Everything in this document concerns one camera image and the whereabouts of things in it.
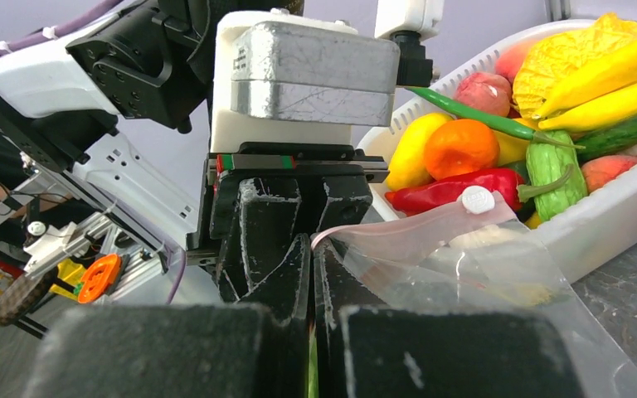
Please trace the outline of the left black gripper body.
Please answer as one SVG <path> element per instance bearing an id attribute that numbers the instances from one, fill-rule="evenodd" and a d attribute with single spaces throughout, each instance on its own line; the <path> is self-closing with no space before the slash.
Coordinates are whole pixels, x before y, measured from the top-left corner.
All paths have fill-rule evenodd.
<path id="1" fill-rule="evenodd" d="M 275 264 L 297 235 L 356 224 L 387 163 L 342 144 L 243 143 L 209 153 L 187 251 L 218 264 Z"/>

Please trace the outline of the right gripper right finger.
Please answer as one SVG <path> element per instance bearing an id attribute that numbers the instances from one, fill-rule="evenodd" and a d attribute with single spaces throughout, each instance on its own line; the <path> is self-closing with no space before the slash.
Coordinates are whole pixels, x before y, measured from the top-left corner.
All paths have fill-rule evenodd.
<path id="1" fill-rule="evenodd" d="M 582 397 L 562 338 L 524 311 L 389 308 L 314 249 L 316 397 Z"/>

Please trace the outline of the green napa cabbage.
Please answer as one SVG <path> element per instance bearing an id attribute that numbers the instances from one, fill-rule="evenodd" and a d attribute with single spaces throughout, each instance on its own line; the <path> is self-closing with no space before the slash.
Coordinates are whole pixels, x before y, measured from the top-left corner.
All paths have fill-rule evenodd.
<path id="1" fill-rule="evenodd" d="M 319 398 L 318 346 L 314 330 L 309 334 L 308 398 Z"/>

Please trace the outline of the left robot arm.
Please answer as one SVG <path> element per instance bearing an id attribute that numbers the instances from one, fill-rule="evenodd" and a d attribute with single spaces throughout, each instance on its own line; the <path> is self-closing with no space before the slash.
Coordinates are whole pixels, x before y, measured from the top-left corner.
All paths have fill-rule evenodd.
<path id="1" fill-rule="evenodd" d="M 310 278 L 309 237 L 357 224 L 387 173 L 351 144 L 384 126 L 401 51 L 300 1 L 137 1 L 72 32 L 0 53 L 0 132 L 55 188 L 90 203 L 164 269 L 211 256 L 237 300 L 290 269 Z M 119 131 L 180 133 L 206 105 L 210 142 L 192 198 Z"/>

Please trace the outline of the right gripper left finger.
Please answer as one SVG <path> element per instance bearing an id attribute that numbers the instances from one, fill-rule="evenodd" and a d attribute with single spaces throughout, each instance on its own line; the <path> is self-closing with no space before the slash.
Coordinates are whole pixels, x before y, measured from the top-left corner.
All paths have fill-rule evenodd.
<path id="1" fill-rule="evenodd" d="M 27 397 L 305 397 L 309 238 L 238 303 L 78 306 L 51 327 Z"/>

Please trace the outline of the clear zip top bag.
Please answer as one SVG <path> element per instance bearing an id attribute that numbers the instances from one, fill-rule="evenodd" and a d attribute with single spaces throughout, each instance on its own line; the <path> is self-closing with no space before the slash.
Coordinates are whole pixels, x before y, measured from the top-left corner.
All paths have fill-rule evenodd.
<path id="1" fill-rule="evenodd" d="M 589 397 L 637 397 L 637 366 L 499 193 L 467 188 L 417 216 L 337 226 L 312 247 L 344 248 L 347 271 L 393 308 L 525 309 L 561 334 Z"/>

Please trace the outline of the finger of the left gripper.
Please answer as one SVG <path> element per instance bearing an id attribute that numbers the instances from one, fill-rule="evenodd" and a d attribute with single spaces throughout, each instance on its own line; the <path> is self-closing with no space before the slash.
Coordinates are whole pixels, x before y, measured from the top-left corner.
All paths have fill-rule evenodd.
<path id="1" fill-rule="evenodd" d="M 363 175 L 306 177 L 302 180 L 302 232 L 359 224 L 372 205 Z"/>
<path id="2" fill-rule="evenodd" d="M 221 244 L 216 284 L 225 303 L 282 303 L 297 277 L 284 264 L 301 205 L 291 177 L 240 182 L 231 228 Z"/>

